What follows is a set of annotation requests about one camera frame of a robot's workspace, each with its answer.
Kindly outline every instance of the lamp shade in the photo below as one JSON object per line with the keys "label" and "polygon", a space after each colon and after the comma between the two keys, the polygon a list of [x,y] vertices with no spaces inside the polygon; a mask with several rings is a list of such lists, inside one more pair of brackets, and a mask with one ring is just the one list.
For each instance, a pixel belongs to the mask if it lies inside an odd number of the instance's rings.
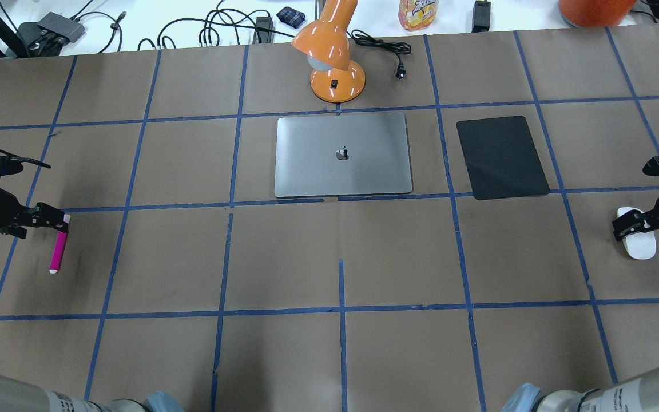
{"label": "lamp shade", "polygon": [[347,27],[358,0],[329,0],[319,18],[304,27],[291,45],[307,56],[338,68],[350,66],[350,41]]}

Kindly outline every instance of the laptop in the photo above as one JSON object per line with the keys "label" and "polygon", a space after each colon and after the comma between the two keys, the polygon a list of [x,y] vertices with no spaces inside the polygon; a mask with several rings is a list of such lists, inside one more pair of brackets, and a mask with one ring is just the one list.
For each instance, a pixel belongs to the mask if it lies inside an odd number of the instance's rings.
{"label": "laptop", "polygon": [[276,136],[276,197],[411,193],[402,113],[282,117]]}

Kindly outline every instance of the white table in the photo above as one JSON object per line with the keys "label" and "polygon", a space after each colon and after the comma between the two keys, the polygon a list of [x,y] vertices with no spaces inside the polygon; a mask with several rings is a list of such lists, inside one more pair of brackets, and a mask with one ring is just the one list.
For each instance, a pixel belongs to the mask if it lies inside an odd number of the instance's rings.
{"label": "white table", "polygon": [[[2,0],[13,21],[39,21],[48,11],[67,17],[73,15],[86,3],[86,0]],[[471,10],[473,0],[439,0],[439,15],[436,21],[421,31],[405,31],[398,23],[398,3],[396,0],[359,0],[358,8],[350,23],[350,29],[361,29],[374,37],[396,37],[416,34],[466,33],[471,31]],[[114,17],[121,11],[128,15],[121,22],[124,42],[121,50],[136,50],[144,37],[155,40],[160,29],[176,18],[204,18],[215,8],[217,0],[197,2],[196,0],[96,0],[86,11],[103,11]],[[290,6],[306,14],[308,21],[314,19],[314,0],[227,0],[221,8],[235,8],[248,13],[265,9],[270,11],[276,30],[296,34],[290,26],[280,23],[277,11]],[[636,10],[647,10],[638,3]],[[66,45],[62,54],[91,54],[100,50],[108,42],[112,31],[111,21],[103,16],[91,15],[83,20],[86,34],[78,42]],[[630,14],[623,25],[652,24],[647,16]],[[558,11],[558,0],[492,0],[492,31],[533,30],[566,28]],[[174,39],[178,47],[198,47],[199,22],[180,22],[171,26],[165,34]],[[231,28],[219,27],[222,45],[235,45],[235,32]],[[240,42],[246,44],[253,38],[253,29],[240,29]],[[109,51],[115,51],[117,39]],[[290,37],[275,35],[274,42],[288,42]]]}

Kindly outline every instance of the table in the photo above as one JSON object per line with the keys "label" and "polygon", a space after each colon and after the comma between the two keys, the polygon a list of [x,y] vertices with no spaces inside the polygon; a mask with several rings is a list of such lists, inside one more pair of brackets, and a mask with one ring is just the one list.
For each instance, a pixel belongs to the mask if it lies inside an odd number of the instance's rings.
{"label": "table", "polygon": [[[353,46],[355,101],[313,96],[290,45],[0,61],[6,177],[73,214],[0,237],[0,374],[187,410],[500,410],[523,382],[585,391],[659,366],[657,255],[612,238],[659,177],[659,25]],[[278,200],[276,123],[391,110],[414,192]],[[478,201],[460,120],[523,115],[547,196]]]}

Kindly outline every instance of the metal cylinder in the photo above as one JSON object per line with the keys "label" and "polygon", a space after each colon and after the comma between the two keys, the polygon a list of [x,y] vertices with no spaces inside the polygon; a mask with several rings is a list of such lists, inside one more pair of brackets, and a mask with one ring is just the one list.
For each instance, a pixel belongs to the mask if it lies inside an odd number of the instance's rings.
{"label": "metal cylinder", "polygon": [[58,392],[0,376],[0,412],[148,412],[131,399],[118,399],[107,405],[82,401]]}
{"label": "metal cylinder", "polygon": [[579,412],[659,412],[659,368],[584,399]]}

